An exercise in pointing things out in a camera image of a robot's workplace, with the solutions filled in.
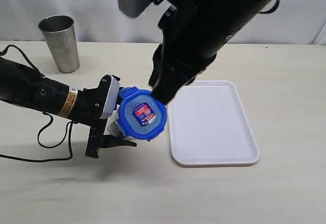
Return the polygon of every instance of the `sticker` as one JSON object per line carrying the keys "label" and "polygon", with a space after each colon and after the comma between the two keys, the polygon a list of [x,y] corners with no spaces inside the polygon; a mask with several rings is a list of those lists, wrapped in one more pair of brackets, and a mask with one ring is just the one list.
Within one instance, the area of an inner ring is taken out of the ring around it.
{"label": "sticker", "polygon": [[63,105],[58,116],[68,117],[75,106],[76,100],[78,96],[78,90],[76,88],[69,87],[69,93],[66,99],[65,104]]}
{"label": "sticker", "polygon": [[153,123],[156,118],[155,111],[148,105],[148,103],[142,103],[137,106],[132,114],[141,126],[147,126]]}

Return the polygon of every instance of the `stainless steel cup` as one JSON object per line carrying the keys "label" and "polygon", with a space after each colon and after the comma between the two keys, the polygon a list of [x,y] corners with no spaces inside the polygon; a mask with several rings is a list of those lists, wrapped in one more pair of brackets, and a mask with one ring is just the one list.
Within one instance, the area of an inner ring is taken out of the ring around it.
{"label": "stainless steel cup", "polygon": [[39,29],[58,69],[63,73],[78,70],[79,58],[74,20],[65,15],[50,16],[39,23]]}

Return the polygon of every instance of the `white table surface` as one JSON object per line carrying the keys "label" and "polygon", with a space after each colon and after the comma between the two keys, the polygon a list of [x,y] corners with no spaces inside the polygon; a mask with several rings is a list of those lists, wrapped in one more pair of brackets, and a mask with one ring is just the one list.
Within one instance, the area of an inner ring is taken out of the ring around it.
{"label": "white table surface", "polygon": [[[14,43],[49,78],[79,89],[97,87],[106,73],[145,88],[157,47],[79,43],[80,69],[60,74],[45,43]],[[6,58],[24,62],[14,49]],[[0,223],[325,223],[326,46],[227,45],[198,79],[237,86],[262,154],[256,165],[181,168],[171,159],[168,127],[137,148],[86,158],[89,129],[76,125],[71,161],[0,159]],[[68,155],[66,144],[37,145],[48,117],[5,103],[0,114],[2,154]],[[65,123],[56,118],[43,141],[61,139]]]}

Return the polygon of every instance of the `white backdrop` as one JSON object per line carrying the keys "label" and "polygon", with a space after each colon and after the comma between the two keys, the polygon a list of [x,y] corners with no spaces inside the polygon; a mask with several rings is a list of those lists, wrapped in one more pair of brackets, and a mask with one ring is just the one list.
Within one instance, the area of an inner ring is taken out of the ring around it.
{"label": "white backdrop", "polygon": [[[0,0],[0,40],[42,40],[38,22],[66,14],[75,19],[78,41],[160,42],[157,23],[168,6],[151,6],[133,20],[117,0]],[[326,0],[281,0],[276,13],[255,17],[232,42],[326,44],[325,26]]]}

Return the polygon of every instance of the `plastic tray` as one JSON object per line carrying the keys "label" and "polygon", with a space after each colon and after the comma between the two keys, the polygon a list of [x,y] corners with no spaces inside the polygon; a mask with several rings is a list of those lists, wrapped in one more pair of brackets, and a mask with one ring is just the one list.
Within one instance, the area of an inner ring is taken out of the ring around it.
{"label": "plastic tray", "polygon": [[183,166],[251,165],[258,145],[234,84],[195,81],[168,106],[171,153]]}

